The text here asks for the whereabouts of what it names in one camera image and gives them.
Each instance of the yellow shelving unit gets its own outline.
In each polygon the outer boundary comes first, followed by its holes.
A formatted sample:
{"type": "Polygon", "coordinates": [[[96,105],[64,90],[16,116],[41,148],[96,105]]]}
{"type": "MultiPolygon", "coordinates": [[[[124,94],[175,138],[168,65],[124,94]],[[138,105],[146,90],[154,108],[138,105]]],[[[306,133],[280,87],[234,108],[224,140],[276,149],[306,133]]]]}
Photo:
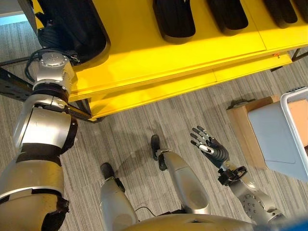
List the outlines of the yellow shelving unit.
{"type": "MultiPolygon", "coordinates": [[[[41,11],[37,0],[33,3],[35,12],[41,11]]],[[[281,29],[262,0],[241,0],[249,26],[227,37],[207,2],[193,0],[196,34],[191,41],[174,45],[160,35],[153,0],[93,3],[111,49],[109,57],[97,56],[74,67],[69,100],[89,99],[94,118],[290,63],[284,52],[308,45],[308,24],[296,6],[298,21],[281,29]],[[279,53],[280,59],[272,56],[279,53]]]]}
{"type": "Polygon", "coordinates": [[[199,74],[95,96],[89,100],[89,104],[93,120],[95,120],[112,113],[205,88],[255,72],[290,64],[291,62],[289,55],[286,53],[281,54],[279,57],[271,55],[224,68],[204,71],[199,74]]]}

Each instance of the black metal frame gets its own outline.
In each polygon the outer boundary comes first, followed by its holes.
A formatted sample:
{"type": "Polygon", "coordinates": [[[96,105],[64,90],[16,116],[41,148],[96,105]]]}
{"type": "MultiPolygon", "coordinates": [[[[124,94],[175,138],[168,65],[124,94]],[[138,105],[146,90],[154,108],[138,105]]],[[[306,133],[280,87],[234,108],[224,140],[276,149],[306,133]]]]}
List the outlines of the black metal frame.
{"type": "MultiPolygon", "coordinates": [[[[32,94],[32,89],[32,84],[0,67],[1,95],[24,102],[32,94]]],[[[76,103],[79,108],[69,104],[68,113],[77,119],[92,122],[89,120],[92,118],[92,115],[88,100],[79,100],[76,103]]]]}
{"type": "MultiPolygon", "coordinates": [[[[300,51],[300,48],[297,48],[295,53],[294,53],[294,55],[293,55],[293,57],[292,57],[292,62],[295,62],[297,60],[300,60],[300,59],[308,56],[308,51],[298,56],[299,51],[300,51]]],[[[282,67],[283,66],[278,66],[278,67],[275,67],[275,68],[271,69],[270,71],[274,72],[274,71],[276,71],[276,70],[278,70],[278,69],[280,69],[282,67]]]]}

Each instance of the gray carpet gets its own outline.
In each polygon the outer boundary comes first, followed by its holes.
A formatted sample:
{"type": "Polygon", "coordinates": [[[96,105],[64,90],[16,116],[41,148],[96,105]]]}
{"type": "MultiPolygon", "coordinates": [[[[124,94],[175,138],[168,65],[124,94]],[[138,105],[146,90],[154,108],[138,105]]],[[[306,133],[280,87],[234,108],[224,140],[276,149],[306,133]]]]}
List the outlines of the gray carpet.
{"type": "MultiPolygon", "coordinates": [[[[38,48],[26,23],[0,27],[1,59],[29,55],[38,48]],[[26,41],[20,33],[29,33],[26,41]]],[[[22,75],[23,65],[7,66],[22,75]]],[[[75,146],[62,156],[65,196],[70,213],[62,231],[101,231],[100,164],[110,162],[126,187],[134,208],[148,206],[155,214],[180,208],[168,172],[151,158],[150,137],[158,134],[164,146],[180,154],[193,167],[206,188],[212,214],[249,221],[237,198],[217,181],[217,170],[190,145],[190,129],[202,125],[229,150],[231,160],[246,165],[256,184],[289,217],[307,216],[308,183],[271,170],[247,165],[228,119],[231,101],[259,99],[308,85],[308,58],[277,70],[265,71],[168,100],[107,116],[98,124],[79,122],[75,146]]],[[[0,172],[15,156],[12,132],[22,104],[0,96],[0,172]]],[[[140,220],[151,217],[137,212],[140,220]]]]}

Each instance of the white container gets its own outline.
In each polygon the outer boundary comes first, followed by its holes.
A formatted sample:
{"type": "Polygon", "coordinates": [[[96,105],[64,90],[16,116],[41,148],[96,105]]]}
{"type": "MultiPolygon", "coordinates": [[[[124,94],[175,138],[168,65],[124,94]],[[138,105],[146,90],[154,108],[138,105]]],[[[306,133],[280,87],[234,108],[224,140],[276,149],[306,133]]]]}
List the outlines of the white container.
{"type": "Polygon", "coordinates": [[[288,107],[288,103],[302,99],[308,100],[308,87],[283,94],[280,102],[250,111],[248,118],[268,168],[308,181],[308,156],[288,107]]]}

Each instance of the black shoe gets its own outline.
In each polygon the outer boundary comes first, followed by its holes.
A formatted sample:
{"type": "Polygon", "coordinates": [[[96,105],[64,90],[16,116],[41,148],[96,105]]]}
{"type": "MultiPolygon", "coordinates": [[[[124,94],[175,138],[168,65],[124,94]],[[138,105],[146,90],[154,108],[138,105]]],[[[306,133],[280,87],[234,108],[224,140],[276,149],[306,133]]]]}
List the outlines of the black shoe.
{"type": "Polygon", "coordinates": [[[109,163],[106,162],[101,165],[101,172],[105,180],[110,177],[114,177],[118,187],[121,189],[121,191],[125,192],[124,185],[122,184],[119,178],[115,177],[115,172],[109,163]]]}
{"type": "Polygon", "coordinates": [[[108,179],[110,177],[114,177],[115,176],[115,172],[112,168],[112,166],[109,164],[109,163],[103,163],[101,165],[101,172],[102,172],[102,175],[104,177],[104,179],[108,179]]]}
{"type": "Polygon", "coordinates": [[[154,160],[158,160],[158,157],[156,155],[157,150],[160,149],[160,140],[159,136],[153,135],[151,137],[151,148],[152,148],[152,156],[154,160]]]}

